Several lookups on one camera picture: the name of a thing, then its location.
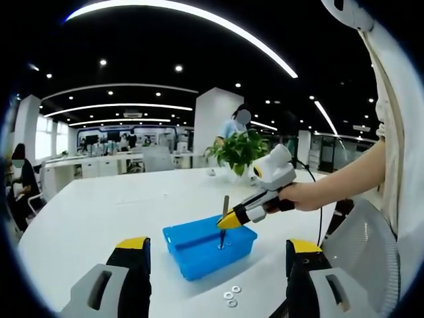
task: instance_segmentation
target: blue box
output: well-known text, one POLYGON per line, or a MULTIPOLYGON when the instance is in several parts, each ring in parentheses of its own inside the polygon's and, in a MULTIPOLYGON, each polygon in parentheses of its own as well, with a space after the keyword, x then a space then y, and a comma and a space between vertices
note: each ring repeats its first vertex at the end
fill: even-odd
POLYGON ((258 235, 247 227, 227 230, 219 249, 221 215, 163 229, 168 250, 186 280, 198 280, 250 253, 258 235))

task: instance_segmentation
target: office desk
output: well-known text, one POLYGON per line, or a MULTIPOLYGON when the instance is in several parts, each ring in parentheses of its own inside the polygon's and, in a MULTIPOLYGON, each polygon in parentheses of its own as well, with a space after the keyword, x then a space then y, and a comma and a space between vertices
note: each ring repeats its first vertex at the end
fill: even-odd
MULTIPOLYGON (((201 155, 193 152, 187 152, 181 154, 171 154, 171 156, 174 160, 187 158, 189 160, 189 167, 192 168, 193 157, 200 157, 201 155)), ((92 178, 93 176, 99 176, 99 167, 105 167, 106 164, 110 163, 110 166, 115 167, 115 171, 107 172, 107 175, 110 176, 126 173, 126 160, 142 159, 142 153, 133 154, 131 152, 118 152, 118 154, 114 156, 72 156, 67 158, 48 160, 44 165, 44 180, 42 181, 43 194, 49 201, 72 180, 74 180, 76 165, 83 166, 83 178, 92 178), (87 171, 87 175, 85 176, 84 168, 88 166, 92 166, 94 169, 92 169, 92 171, 87 171)))
MULTIPOLYGON (((162 229, 222 213, 256 191, 227 181, 225 169, 174 170, 75 180, 55 196, 23 235, 19 254, 48 306, 60 311, 70 288, 94 265, 105 263, 116 244, 149 236, 152 296, 150 318, 265 318, 285 300, 286 239, 317 241, 319 212, 288 211, 248 226, 258 233, 250 256, 187 282, 168 252, 162 229), (238 305, 227 307, 224 292, 240 286, 238 305)), ((297 181, 308 182, 305 171, 297 181)), ((323 208, 325 236, 335 203, 323 208)))

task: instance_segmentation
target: light blue shirt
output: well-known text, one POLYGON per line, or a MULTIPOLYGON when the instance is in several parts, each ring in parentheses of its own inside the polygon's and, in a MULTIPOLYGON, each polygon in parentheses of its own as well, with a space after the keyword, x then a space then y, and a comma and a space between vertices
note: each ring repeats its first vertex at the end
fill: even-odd
POLYGON ((222 139, 227 139, 233 136, 235 133, 240 134, 246 131, 246 126, 240 124, 235 119, 230 119, 226 121, 221 129, 221 132, 218 134, 218 137, 222 139))

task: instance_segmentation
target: yellow tool tip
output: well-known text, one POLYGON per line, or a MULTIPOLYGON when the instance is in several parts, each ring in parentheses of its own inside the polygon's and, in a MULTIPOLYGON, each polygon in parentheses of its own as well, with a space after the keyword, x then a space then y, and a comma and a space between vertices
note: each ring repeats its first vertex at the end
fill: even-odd
POLYGON ((237 219, 236 213, 234 212, 227 214, 226 217, 221 217, 217 222, 217 226, 221 230, 235 229, 241 227, 241 225, 242 224, 239 219, 237 219))

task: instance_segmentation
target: metal washer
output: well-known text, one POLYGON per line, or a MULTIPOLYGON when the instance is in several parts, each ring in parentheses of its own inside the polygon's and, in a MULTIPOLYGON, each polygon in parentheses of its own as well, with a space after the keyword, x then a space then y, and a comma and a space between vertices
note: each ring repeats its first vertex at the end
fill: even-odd
POLYGON ((231 300, 227 300, 227 306, 230 308, 234 308, 237 306, 237 300, 235 299, 231 299, 231 300))
POLYGON ((233 293, 239 293, 239 292, 241 292, 241 288, 240 288, 240 287, 238 287, 238 286, 233 286, 233 288, 231 288, 231 291, 232 291, 233 293))
POLYGON ((224 298, 231 300, 232 298, 234 298, 234 294, 231 291, 226 291, 224 293, 224 298))

